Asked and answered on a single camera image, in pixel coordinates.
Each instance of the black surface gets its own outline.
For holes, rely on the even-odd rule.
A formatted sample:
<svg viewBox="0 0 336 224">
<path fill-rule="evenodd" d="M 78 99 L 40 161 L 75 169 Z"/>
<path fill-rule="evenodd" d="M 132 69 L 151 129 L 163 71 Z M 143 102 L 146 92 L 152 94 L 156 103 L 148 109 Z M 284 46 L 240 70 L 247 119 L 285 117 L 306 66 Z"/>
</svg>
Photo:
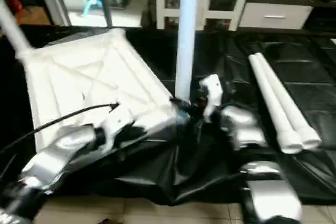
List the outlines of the black surface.
<svg viewBox="0 0 336 224">
<path fill-rule="evenodd" d="M 76 39 L 106 31 L 105 28 L 23 27 L 29 41 L 42 47 L 51 41 Z M 174 92 L 177 34 L 170 31 L 127 30 L 127 38 L 154 73 Z M 194 79 L 219 74 L 225 94 L 223 101 L 241 103 L 260 116 L 267 141 L 276 151 L 289 181 L 304 203 L 336 202 L 336 47 L 327 38 L 233 33 L 196 35 Z M 9 137 L 0 145 L 32 129 L 24 72 L 3 40 L 5 97 L 11 110 L 5 112 L 4 129 Z M 251 74 L 247 55 L 264 53 L 285 82 L 295 102 L 323 139 L 316 151 L 285 155 L 279 151 L 276 134 L 263 99 Z M 211 125 L 183 134 L 161 132 L 163 142 L 144 141 L 120 150 L 92 167 L 69 177 L 62 194 L 99 194 L 144 197 L 155 203 L 176 205 L 186 201 L 236 202 L 239 200 L 234 164 L 227 137 Z M 2 184 L 13 178 L 34 153 L 30 139 L 2 161 L 16 155 Z"/>
</svg>

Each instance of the blue object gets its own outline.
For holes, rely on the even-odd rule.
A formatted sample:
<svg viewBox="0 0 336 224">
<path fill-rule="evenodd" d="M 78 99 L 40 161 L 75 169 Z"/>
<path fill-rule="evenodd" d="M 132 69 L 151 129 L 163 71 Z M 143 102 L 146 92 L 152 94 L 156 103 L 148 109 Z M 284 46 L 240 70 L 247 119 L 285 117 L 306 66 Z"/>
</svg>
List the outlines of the blue object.
<svg viewBox="0 0 336 224">
<path fill-rule="evenodd" d="M 102 2 L 100 0 L 96 0 L 95 4 L 93 2 L 94 2 L 94 0 L 89 0 L 86 3 L 84 11 L 83 11 L 83 14 L 82 14 L 83 17 L 85 17 L 86 15 L 88 15 L 89 10 L 90 10 L 90 8 L 91 8 L 92 5 L 98 5 L 99 7 L 103 6 L 103 4 L 102 4 Z"/>
</svg>

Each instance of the white drawer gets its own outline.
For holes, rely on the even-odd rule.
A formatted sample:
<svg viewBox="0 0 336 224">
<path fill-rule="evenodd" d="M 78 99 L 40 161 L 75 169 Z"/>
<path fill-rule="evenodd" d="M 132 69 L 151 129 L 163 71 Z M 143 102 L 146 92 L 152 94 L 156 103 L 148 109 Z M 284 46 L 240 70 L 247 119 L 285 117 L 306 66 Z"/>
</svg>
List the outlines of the white drawer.
<svg viewBox="0 0 336 224">
<path fill-rule="evenodd" d="M 312 7 L 247 3 L 239 26 L 301 29 Z"/>
</svg>

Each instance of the white clamp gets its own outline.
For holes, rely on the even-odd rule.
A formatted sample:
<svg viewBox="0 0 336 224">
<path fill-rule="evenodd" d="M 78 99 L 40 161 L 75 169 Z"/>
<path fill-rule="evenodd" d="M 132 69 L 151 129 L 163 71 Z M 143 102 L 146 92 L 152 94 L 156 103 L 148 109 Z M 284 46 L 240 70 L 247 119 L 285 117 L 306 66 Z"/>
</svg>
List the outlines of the white clamp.
<svg viewBox="0 0 336 224">
<path fill-rule="evenodd" d="M 205 122 L 210 123 L 210 116 L 214 112 L 214 109 L 222 102 L 223 89 L 220 84 L 219 77 L 216 74 L 212 74 L 202 81 L 200 81 L 201 88 L 206 88 L 208 91 L 207 104 L 203 112 Z"/>
</svg>

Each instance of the white pvc pipe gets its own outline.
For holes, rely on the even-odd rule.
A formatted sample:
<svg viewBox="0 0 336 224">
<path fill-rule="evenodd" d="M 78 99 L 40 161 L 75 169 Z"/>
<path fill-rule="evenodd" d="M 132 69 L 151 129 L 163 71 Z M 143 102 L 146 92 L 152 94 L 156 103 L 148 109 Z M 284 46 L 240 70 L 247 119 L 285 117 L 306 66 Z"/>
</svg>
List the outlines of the white pvc pipe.
<svg viewBox="0 0 336 224">
<path fill-rule="evenodd" d="M 282 85 L 272 67 L 266 61 L 265 57 L 260 53 L 257 53 L 256 57 L 261 63 L 264 73 L 271 84 L 274 93 L 278 97 L 289 122 L 291 123 L 293 129 L 299 134 L 303 148 L 313 149 L 319 146 L 322 143 L 321 138 L 317 132 L 309 126 L 305 117 L 302 115 L 290 94 L 287 92 L 284 85 Z"/>
<path fill-rule="evenodd" d="M 4 0 L 0 0 L 0 25 L 17 54 L 31 49 L 28 40 L 17 25 Z"/>
<path fill-rule="evenodd" d="M 260 87 L 262 96 L 264 97 L 268 111 L 272 118 L 274 127 L 278 133 L 277 139 L 282 152 L 294 154 L 302 150 L 301 139 L 290 125 L 285 112 L 283 111 L 278 98 L 272 90 L 272 87 L 267 81 L 266 75 L 263 72 L 261 63 L 255 55 L 249 56 L 249 61 L 252 65 L 253 72 Z"/>
<path fill-rule="evenodd" d="M 189 101 L 193 71 L 197 0 L 180 0 L 180 2 L 175 96 Z"/>
</svg>

